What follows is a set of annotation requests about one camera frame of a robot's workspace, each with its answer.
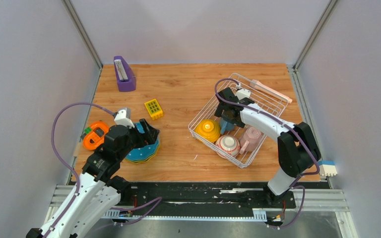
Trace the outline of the blue ceramic mug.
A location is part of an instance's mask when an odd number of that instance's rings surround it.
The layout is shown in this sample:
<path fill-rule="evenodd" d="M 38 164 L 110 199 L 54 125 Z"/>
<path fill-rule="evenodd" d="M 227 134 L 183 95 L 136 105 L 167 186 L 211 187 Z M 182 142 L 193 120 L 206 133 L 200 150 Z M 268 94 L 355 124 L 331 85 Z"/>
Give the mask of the blue ceramic mug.
<path fill-rule="evenodd" d="M 225 121 L 223 118 L 220 118 L 219 125 L 220 125 L 220 134 L 221 135 L 228 133 L 228 132 L 234 130 L 234 128 L 235 128 L 234 124 Z"/>

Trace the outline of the blue polka dot plate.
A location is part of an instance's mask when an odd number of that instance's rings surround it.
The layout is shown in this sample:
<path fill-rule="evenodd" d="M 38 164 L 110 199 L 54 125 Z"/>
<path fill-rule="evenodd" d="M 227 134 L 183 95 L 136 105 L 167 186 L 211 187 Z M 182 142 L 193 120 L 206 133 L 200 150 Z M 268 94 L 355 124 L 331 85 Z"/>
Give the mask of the blue polka dot plate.
<path fill-rule="evenodd" d="M 135 127 L 139 130 L 139 132 L 143 133 L 143 128 L 139 122 L 134 123 Z M 142 148 L 133 148 L 128 154 L 126 158 L 146 158 L 150 155 L 156 154 L 158 148 L 160 146 L 160 136 L 158 135 L 158 139 L 155 144 L 147 145 Z"/>

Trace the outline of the green polka dot plate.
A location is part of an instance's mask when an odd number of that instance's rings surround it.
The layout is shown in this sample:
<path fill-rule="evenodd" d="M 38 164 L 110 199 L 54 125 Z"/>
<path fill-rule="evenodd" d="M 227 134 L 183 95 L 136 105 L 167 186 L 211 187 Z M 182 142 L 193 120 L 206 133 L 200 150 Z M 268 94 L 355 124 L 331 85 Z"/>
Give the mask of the green polka dot plate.
<path fill-rule="evenodd" d="M 133 164 L 140 164 L 140 163 L 146 163 L 146 162 L 150 161 L 155 156 L 156 156 L 156 154 L 153 154 L 153 155 L 150 155 L 146 158 L 126 158 L 126 160 L 133 163 Z"/>

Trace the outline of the yellow polka dot plate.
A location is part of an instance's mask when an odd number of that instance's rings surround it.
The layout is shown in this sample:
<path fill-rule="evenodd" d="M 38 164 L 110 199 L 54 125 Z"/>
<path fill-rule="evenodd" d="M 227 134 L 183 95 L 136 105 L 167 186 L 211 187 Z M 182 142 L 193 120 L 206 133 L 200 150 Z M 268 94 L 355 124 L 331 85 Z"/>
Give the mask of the yellow polka dot plate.
<path fill-rule="evenodd" d="M 151 159 L 139 160 L 139 161 L 130 161 L 130 162 L 133 163 L 133 164 L 143 164 L 143 163 L 147 163 L 149 161 L 151 161 Z"/>

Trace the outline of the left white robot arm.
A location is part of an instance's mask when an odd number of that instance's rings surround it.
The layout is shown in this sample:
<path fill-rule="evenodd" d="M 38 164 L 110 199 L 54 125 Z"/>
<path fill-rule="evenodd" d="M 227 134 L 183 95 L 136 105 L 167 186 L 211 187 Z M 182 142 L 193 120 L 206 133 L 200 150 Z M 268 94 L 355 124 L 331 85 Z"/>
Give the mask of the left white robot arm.
<path fill-rule="evenodd" d="M 113 206 L 132 199 L 129 183 L 114 175 L 133 150 L 153 146 L 160 130 L 140 119 L 134 124 L 111 126 L 104 141 L 88 157 L 75 187 L 53 217 L 40 228 L 31 228 L 28 238 L 82 238 Z"/>

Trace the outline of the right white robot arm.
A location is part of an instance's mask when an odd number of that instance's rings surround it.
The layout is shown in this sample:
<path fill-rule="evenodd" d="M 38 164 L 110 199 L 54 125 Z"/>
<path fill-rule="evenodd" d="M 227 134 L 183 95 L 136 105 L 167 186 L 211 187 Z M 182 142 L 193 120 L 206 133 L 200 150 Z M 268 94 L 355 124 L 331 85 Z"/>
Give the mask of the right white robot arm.
<path fill-rule="evenodd" d="M 321 154 L 311 127 L 305 122 L 282 120 L 250 98 L 239 99 L 229 87 L 217 92 L 216 98 L 216 117 L 239 127 L 252 126 L 277 143 L 280 167 L 263 194 L 266 205 L 276 207 L 283 201 L 283 193 L 306 175 L 307 169 L 318 166 Z"/>

